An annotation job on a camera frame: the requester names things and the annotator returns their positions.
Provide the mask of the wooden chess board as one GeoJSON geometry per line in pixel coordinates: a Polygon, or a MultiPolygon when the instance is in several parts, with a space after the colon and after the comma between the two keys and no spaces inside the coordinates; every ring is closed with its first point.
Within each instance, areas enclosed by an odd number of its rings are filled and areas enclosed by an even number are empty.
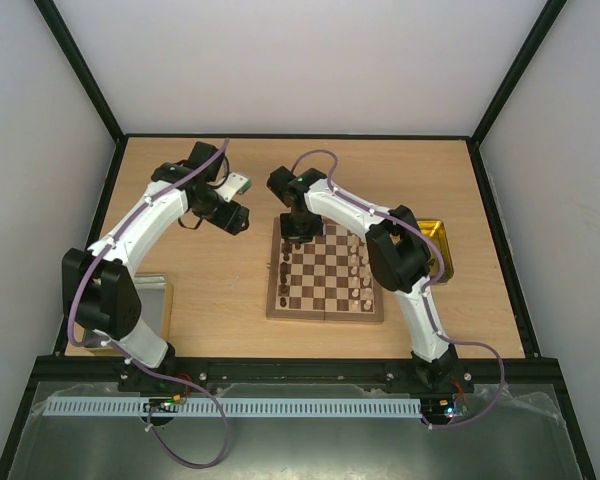
{"type": "Polygon", "coordinates": [[[348,297],[347,237],[354,234],[325,219],[324,235],[300,244],[293,254],[288,305],[279,305],[280,220],[273,224],[266,317],[272,320],[380,324],[384,321],[383,288],[373,279],[374,311],[355,312],[348,297]]]}

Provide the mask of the gold tin with dark pieces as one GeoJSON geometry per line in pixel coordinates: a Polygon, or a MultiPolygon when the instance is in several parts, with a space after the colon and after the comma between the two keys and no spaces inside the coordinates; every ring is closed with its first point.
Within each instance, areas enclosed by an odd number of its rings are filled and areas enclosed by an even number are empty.
{"type": "Polygon", "coordinates": [[[438,280],[438,284],[447,284],[454,276],[454,266],[445,224],[440,219],[420,218],[417,220],[418,227],[423,235],[426,235],[439,250],[444,262],[444,272],[438,280]]]}

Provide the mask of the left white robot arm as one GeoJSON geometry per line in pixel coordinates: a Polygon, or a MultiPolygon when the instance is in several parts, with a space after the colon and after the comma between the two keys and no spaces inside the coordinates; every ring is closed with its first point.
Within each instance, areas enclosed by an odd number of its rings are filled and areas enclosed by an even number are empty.
{"type": "Polygon", "coordinates": [[[232,172],[227,147],[198,142],[185,160],[159,166],[141,198],[123,219],[84,250],[62,259],[67,339],[120,351],[128,362],[155,370],[170,345],[142,317],[134,278],[151,248],[174,223],[191,213],[236,236],[249,227],[249,210],[235,201],[250,179],[232,172]]]}

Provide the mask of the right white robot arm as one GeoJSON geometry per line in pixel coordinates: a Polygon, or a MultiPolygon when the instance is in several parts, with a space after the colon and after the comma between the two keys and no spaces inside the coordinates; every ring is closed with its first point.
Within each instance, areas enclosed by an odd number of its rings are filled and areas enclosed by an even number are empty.
{"type": "Polygon", "coordinates": [[[369,203],[314,168],[296,176],[279,167],[270,174],[267,187],[289,209],[280,215],[285,242],[313,240],[324,232],[327,218],[365,243],[374,280],[395,295],[407,322],[418,384],[430,392],[446,385],[458,356],[433,302],[430,243],[412,211],[369,203]]]}

